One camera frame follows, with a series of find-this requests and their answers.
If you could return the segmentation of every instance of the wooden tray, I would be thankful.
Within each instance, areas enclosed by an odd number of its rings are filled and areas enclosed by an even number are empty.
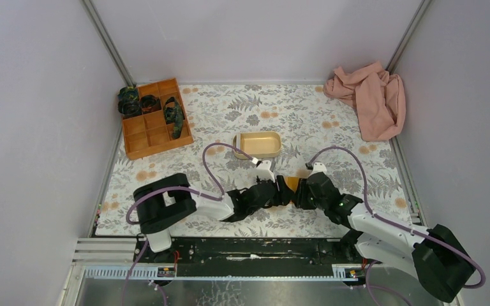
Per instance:
[[[166,100],[174,97],[177,103],[181,105],[185,120],[183,121],[181,137],[172,139],[174,124],[166,124],[163,110],[123,119],[123,138],[128,158],[138,159],[194,142],[179,87],[174,78],[140,86],[138,92],[140,98],[148,94],[160,98],[162,106]]]

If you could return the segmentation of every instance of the white wall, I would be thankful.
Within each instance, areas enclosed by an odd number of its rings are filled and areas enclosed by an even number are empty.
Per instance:
[[[427,220],[486,271],[484,288],[463,290],[465,305],[490,305],[490,1],[435,1],[397,72],[401,140]]]
[[[136,82],[324,83],[386,65],[420,0],[95,0]]]
[[[79,0],[0,3],[0,305],[55,305],[122,85]]]

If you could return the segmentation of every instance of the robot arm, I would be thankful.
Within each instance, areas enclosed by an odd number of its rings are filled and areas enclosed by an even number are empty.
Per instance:
[[[475,271],[474,266],[452,251],[413,234],[429,233],[467,254],[448,228],[413,225],[409,233],[381,221],[379,217],[408,227],[383,213],[377,212],[375,217],[362,199],[340,194],[326,176],[322,163],[313,166],[311,175],[300,186],[305,194],[301,198],[308,199],[308,205],[323,210],[332,222],[349,229],[342,240],[352,244],[363,258],[381,261],[414,276],[424,289],[443,302],[451,302]]]
[[[349,232],[341,239],[348,242],[363,257],[381,261],[398,268],[419,280],[433,296],[451,302],[461,290],[475,268],[453,252],[429,240],[388,225],[371,215],[363,200],[350,194],[341,194],[322,163],[311,165],[308,178],[300,179],[294,193],[281,175],[271,172],[270,161],[259,161],[255,174],[257,184],[245,189],[226,193],[222,201],[214,201],[200,191],[169,191],[170,201],[162,194],[145,200],[137,207],[140,230],[146,235],[153,252],[160,252],[172,245],[169,227],[191,214],[208,215],[223,222],[241,221],[261,208],[287,205],[291,201],[297,208],[320,209],[334,223],[345,226]],[[190,187],[186,175],[178,173],[141,187],[134,192],[138,201],[158,189],[166,187]],[[408,226],[400,220],[376,213],[394,223]],[[429,233],[466,254],[453,233],[444,226],[433,229],[413,226],[413,231]]]

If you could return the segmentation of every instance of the pink towel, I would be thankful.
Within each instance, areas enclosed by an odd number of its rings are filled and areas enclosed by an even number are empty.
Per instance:
[[[380,62],[346,74],[342,67],[324,85],[324,94],[357,109],[362,139],[388,140],[405,123],[405,91],[399,75],[389,75]]]

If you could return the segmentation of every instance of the patterned tablecloth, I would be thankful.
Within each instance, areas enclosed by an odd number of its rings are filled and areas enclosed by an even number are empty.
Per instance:
[[[136,235],[139,226],[125,222],[133,191],[155,180],[183,172],[189,181],[216,192],[202,166],[202,151],[212,142],[230,143],[240,132],[277,131],[283,151],[274,159],[276,174],[306,177],[305,162],[320,149],[339,145],[362,161],[369,202],[375,209],[410,222],[405,196],[389,142],[364,142],[354,110],[326,98],[315,85],[190,85],[181,86],[182,98],[195,142],[153,156],[130,161],[123,140],[100,208],[96,235]],[[324,152],[329,177],[342,193],[363,198],[363,181],[355,161],[340,150]],[[255,183],[251,164],[236,159],[223,147],[208,151],[207,162],[225,190]],[[259,210],[235,223],[189,216],[170,228],[173,236],[189,237],[340,237],[344,228],[331,223],[319,210],[299,210],[292,204]]]

